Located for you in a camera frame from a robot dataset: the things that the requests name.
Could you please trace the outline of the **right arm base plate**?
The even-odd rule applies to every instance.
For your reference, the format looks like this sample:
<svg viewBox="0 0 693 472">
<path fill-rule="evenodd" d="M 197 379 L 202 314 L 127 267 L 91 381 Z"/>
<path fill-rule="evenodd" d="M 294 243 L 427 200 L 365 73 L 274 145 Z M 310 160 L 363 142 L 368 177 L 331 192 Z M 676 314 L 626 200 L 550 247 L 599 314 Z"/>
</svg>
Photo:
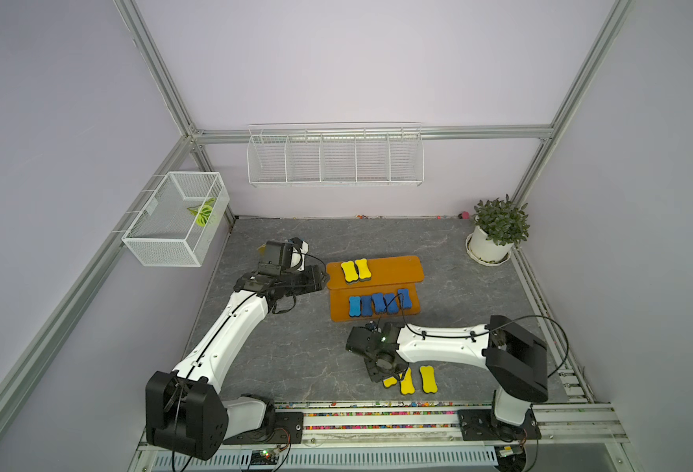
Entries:
<svg viewBox="0 0 693 472">
<path fill-rule="evenodd" d="M 462 409 L 458 411 L 458 420 L 465 442 L 526 443 L 542 438 L 532 409 L 525 413 L 525 422 L 521 426 L 497 420 L 491 409 Z"/>
</svg>

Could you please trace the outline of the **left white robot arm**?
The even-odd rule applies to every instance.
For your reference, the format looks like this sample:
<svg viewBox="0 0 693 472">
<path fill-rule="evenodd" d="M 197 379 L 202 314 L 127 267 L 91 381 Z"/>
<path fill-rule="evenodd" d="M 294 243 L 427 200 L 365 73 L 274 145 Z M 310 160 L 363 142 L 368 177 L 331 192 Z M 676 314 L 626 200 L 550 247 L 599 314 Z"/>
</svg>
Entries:
<svg viewBox="0 0 693 472">
<path fill-rule="evenodd" d="M 319 265 L 279 275 L 253 271 L 237 279 L 202 340 L 171 371 L 157 371 L 147 382 L 148 444 L 206 460 L 227 440 L 269 440 L 275 434 L 273 401 L 258 395 L 223 400 L 222 384 L 250 334 L 279 299 L 321 291 L 326 282 Z"/>
</svg>

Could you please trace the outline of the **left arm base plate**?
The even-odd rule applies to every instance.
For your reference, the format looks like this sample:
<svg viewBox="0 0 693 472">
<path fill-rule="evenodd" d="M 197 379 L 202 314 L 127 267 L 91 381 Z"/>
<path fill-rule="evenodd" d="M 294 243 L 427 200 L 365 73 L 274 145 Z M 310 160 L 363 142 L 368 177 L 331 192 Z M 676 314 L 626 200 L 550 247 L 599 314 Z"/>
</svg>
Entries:
<svg viewBox="0 0 693 472">
<path fill-rule="evenodd" d="M 301 412 L 276 412 L 260 429 L 231 436 L 222 444 L 300 444 L 303 433 Z"/>
</svg>

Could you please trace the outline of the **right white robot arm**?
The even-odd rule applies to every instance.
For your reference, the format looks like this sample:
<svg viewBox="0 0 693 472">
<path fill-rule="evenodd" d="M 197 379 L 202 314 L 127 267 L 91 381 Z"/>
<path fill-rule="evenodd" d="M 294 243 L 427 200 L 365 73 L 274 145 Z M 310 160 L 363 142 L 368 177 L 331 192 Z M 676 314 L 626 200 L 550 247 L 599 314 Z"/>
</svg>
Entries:
<svg viewBox="0 0 693 472">
<path fill-rule="evenodd" d="M 364 360 L 374 382 L 399 380 L 418 363 L 488 371 L 498 383 L 491 414 L 496 426 L 525 426 L 531 406 L 549 399 L 546 342 L 505 316 L 466 328 L 366 324 L 351 330 L 346 350 Z"/>
</svg>

